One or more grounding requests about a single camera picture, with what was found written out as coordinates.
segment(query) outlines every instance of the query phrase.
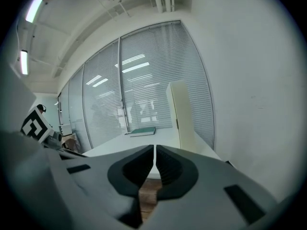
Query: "fluorescent light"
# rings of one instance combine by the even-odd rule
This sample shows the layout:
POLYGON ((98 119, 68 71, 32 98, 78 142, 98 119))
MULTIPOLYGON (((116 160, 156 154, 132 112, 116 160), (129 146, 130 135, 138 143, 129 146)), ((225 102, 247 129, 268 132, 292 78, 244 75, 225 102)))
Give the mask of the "fluorescent light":
POLYGON ((160 83, 158 82, 158 83, 154 83, 154 84, 149 84, 149 85, 146 85, 144 87, 149 87, 149 86, 153 86, 153 85, 156 85, 156 84, 160 84, 160 83))
POLYGON ((128 79, 129 82, 133 82, 133 81, 137 81, 137 80, 140 80, 140 79, 145 79, 145 78, 152 78, 152 74, 147 74, 147 75, 144 75, 144 76, 140 76, 140 77, 137 77, 137 78, 134 78, 134 79, 128 79))
POLYGON ((132 61, 137 60, 137 59, 141 59, 141 58, 143 58, 143 57, 145 57, 145 55, 144 55, 144 54, 141 54, 141 55, 132 57, 132 58, 130 58, 130 59, 126 59, 126 60, 124 60, 121 64, 122 64, 122 65, 125 65, 125 64, 127 64, 127 63, 129 63, 129 62, 132 62, 132 61))
POLYGON ((28 52, 22 50, 20 52, 20 59, 21 59, 21 72, 24 75, 28 75, 28 52))
POLYGON ((92 80, 89 80, 86 84, 90 85, 92 82, 96 81, 97 79, 101 78, 100 75, 97 75, 96 77, 94 77, 92 80))
POLYGON ((111 95, 111 94, 114 94, 114 91, 109 91, 107 93, 100 94, 99 97, 106 97, 106 96, 111 95))
POLYGON ((32 1, 32 4, 29 8, 27 17, 25 18, 26 21, 31 22, 31 23, 33 22, 35 15, 36 15, 36 12, 37 12, 37 10, 38 10, 42 1, 43 0, 33 0, 32 1))
POLYGON ((108 81, 108 79, 102 79, 100 82, 93 85, 93 87, 97 87, 99 84, 102 84, 103 82, 108 81))
POLYGON ((138 69, 138 68, 141 68, 141 67, 146 67, 146 66, 149 66, 149 62, 137 65, 135 67, 130 67, 128 69, 123 70, 122 72, 125 73, 125 72, 128 72, 128 71, 132 71, 132 70, 135 70, 135 69, 138 69))

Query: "black vent slot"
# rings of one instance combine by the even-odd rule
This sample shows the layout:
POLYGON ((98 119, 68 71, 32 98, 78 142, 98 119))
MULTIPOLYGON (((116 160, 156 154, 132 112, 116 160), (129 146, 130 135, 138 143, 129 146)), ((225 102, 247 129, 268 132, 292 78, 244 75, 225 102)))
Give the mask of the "black vent slot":
POLYGON ((159 170, 162 189, 157 193, 157 200, 180 198, 197 182, 198 170, 195 164, 157 145, 156 166, 159 170))
POLYGON ((66 156, 63 156, 63 155, 59 155, 59 156, 60 156, 60 158, 61 158, 62 160, 72 159, 72 158, 69 158, 69 157, 66 157, 66 156))
POLYGON ((139 188, 145 182, 154 165, 154 146, 146 148, 115 162, 107 177, 116 191, 125 196, 138 198, 139 188))
POLYGON ((225 163, 228 163, 230 166, 233 167, 233 165, 229 161, 225 161, 225 163))
POLYGON ((224 190, 249 224, 265 215, 264 211, 238 185, 225 187, 224 190))
POLYGON ((75 166, 75 167, 67 168, 67 171, 68 171, 69 174, 73 174, 73 173, 77 173, 77 172, 80 172, 80 171, 88 170, 90 168, 91 167, 88 166, 87 164, 83 164, 83 165, 78 165, 78 166, 75 166))

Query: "wooden floor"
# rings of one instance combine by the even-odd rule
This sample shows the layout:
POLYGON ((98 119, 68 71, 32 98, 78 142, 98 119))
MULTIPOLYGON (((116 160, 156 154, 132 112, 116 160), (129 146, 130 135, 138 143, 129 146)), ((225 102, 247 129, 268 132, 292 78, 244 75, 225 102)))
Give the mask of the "wooden floor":
POLYGON ((162 187, 161 180, 146 179, 139 190, 140 207, 143 221, 146 221, 157 205, 157 191, 162 187))

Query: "white table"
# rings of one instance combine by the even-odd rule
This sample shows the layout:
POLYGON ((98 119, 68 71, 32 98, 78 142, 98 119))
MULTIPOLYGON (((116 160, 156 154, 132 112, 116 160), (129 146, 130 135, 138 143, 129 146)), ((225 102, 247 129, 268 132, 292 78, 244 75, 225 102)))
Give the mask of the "white table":
MULTIPOLYGON (((196 133, 195 139, 198 154, 220 160, 219 156, 217 156, 217 154, 207 145, 207 143, 196 133)), ((90 151, 85 152, 84 155, 88 157, 101 156, 136 148, 143 145, 154 145, 154 149, 156 145, 180 148, 178 131, 173 128, 162 128, 157 129, 154 135, 139 137, 130 137, 129 135, 122 134, 90 151)), ((158 179, 160 178, 160 174, 155 165, 155 152, 153 162, 154 166, 150 171, 148 178, 158 179)))

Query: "green book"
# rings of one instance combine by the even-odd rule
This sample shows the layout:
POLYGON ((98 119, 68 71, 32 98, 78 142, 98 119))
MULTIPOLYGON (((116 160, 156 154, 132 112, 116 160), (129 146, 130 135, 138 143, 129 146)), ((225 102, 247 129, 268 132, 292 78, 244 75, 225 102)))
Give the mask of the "green book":
POLYGON ((130 137, 154 135, 155 127, 138 128, 130 133, 130 137))

